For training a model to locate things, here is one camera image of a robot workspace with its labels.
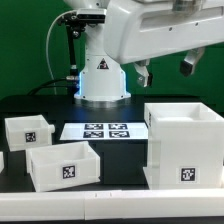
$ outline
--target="cable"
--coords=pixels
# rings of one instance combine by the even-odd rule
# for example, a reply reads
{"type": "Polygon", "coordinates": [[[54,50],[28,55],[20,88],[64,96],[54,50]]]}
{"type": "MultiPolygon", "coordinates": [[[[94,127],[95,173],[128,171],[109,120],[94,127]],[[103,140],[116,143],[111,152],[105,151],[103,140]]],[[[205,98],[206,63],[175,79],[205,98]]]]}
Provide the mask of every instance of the cable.
{"type": "Polygon", "coordinates": [[[41,89],[46,89],[46,88],[68,88],[68,86],[41,86],[40,88],[36,89],[32,94],[29,94],[29,96],[34,96],[37,92],[39,92],[41,89]]]}
{"type": "Polygon", "coordinates": [[[61,15],[59,15],[54,21],[53,23],[51,24],[49,30],[48,30],[48,33],[47,33],[47,38],[46,38],[46,60],[47,60],[47,66],[48,66],[48,71],[50,73],[50,77],[52,80],[54,80],[54,74],[52,72],[52,69],[51,69],[51,65],[50,65],[50,59],[49,59],[49,42],[50,42],[50,36],[51,36],[51,33],[52,33],[52,30],[53,30],[53,27],[54,25],[57,23],[58,19],[60,19],[60,17],[66,15],[67,13],[73,13],[73,12],[76,12],[77,10],[71,10],[71,11],[68,11],[68,12],[64,12],[62,13],[61,15]]]}
{"type": "Polygon", "coordinates": [[[42,85],[32,89],[27,95],[35,95],[40,89],[47,87],[50,84],[55,84],[56,82],[66,81],[66,78],[54,79],[48,82],[43,83],[42,85]]]}

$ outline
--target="green wall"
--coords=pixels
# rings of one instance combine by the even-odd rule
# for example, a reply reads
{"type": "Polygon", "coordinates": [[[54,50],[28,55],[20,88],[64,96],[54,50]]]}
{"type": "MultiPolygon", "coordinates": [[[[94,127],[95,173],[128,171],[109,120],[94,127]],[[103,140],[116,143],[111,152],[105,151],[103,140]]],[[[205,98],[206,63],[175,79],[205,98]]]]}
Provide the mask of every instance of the green wall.
{"type": "MultiPolygon", "coordinates": [[[[45,58],[45,40],[52,21],[69,10],[62,0],[0,1],[0,99],[27,94],[32,88],[50,80],[45,58]]],[[[76,42],[79,67],[83,67],[83,41],[76,42]]],[[[127,88],[131,93],[149,95],[200,96],[217,112],[224,112],[224,44],[207,47],[195,75],[185,78],[179,63],[186,52],[151,60],[153,87],[136,85],[133,65],[124,65],[127,88]]],[[[65,27],[56,26],[50,42],[50,59],[55,78],[68,75],[69,57],[65,27]]],[[[41,91],[41,94],[52,91],[41,91]]]]}

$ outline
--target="open white box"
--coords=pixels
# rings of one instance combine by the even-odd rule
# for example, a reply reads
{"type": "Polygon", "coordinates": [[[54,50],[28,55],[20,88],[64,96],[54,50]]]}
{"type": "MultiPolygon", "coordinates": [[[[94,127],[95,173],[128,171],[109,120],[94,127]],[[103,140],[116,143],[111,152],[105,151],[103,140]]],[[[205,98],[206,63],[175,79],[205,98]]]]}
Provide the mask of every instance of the open white box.
{"type": "Polygon", "coordinates": [[[202,103],[147,103],[150,189],[220,188],[224,119],[202,103]]]}
{"type": "Polygon", "coordinates": [[[0,173],[4,169],[4,158],[3,158],[3,152],[0,152],[0,173]]]}
{"type": "Polygon", "coordinates": [[[28,149],[27,164],[37,192],[99,182],[100,157],[88,142],[28,149]]]}
{"type": "Polygon", "coordinates": [[[51,145],[55,132],[42,115],[6,118],[5,129],[10,151],[51,145]]]}

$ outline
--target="white robot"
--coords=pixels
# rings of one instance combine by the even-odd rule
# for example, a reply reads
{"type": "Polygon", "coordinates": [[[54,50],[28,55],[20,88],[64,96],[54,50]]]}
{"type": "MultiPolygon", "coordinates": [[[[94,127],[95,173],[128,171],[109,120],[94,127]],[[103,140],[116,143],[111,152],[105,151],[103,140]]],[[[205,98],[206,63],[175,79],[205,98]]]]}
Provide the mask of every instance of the white robot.
{"type": "Polygon", "coordinates": [[[223,0],[64,0],[87,23],[86,64],[77,102],[115,106],[130,99],[120,64],[134,63],[138,84],[151,85],[150,58],[190,50],[180,72],[189,76],[204,46],[224,41],[223,0]]]}

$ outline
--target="printed marker sheet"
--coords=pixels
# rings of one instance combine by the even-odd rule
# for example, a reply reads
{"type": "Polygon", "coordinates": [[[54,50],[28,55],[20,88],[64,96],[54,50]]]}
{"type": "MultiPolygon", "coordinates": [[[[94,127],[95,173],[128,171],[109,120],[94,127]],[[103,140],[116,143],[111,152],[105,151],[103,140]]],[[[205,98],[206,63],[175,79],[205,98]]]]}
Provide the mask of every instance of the printed marker sheet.
{"type": "Polygon", "coordinates": [[[148,139],[145,123],[67,123],[60,140],[148,139]]]}

